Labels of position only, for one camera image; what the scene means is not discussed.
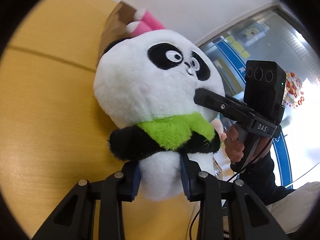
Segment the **panda face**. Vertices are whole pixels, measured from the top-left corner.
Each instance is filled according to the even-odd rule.
[[[197,88],[224,96],[221,77],[193,43],[171,30],[121,41],[103,55],[94,80],[102,109],[119,127],[171,115],[217,113],[196,105]]]

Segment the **green plush leaf collar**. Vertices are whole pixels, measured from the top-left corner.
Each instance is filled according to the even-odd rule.
[[[212,125],[197,112],[141,122],[137,126],[166,150],[178,149],[191,138],[193,131],[209,141],[214,137]]]

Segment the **human hand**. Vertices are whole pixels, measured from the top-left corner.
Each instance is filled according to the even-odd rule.
[[[228,158],[233,162],[239,162],[243,157],[243,150],[244,150],[244,144],[238,140],[238,131],[234,125],[230,126],[227,130],[227,139],[224,141],[224,144],[226,146],[226,154]],[[257,145],[257,148],[250,159],[252,161],[259,152],[266,146],[268,143],[269,138],[267,137],[261,137],[260,141]],[[268,147],[263,151],[263,153],[260,155],[259,158],[263,158],[267,155],[271,148],[272,142],[268,145]]]

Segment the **silver bolt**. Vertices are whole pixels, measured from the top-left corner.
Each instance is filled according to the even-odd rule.
[[[123,175],[124,174],[121,171],[118,171],[118,172],[115,173],[115,178],[120,179],[120,178],[123,177]]]
[[[237,180],[235,181],[235,184],[236,184],[237,186],[242,187],[242,186],[244,185],[244,182],[243,182],[242,179],[237,179]]]
[[[208,177],[208,173],[205,172],[205,171],[200,171],[200,172],[198,173],[198,175],[199,175],[199,177],[201,177],[201,178],[206,178],[206,177]]]
[[[85,185],[87,185],[87,183],[88,183],[88,181],[86,179],[81,179],[81,180],[79,180],[78,185],[85,186]]]

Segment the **brown box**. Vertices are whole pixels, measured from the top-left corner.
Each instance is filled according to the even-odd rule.
[[[103,56],[103,51],[111,42],[130,37],[125,28],[129,23],[134,21],[133,15],[136,11],[129,4],[120,1],[110,13],[101,35],[97,66]]]

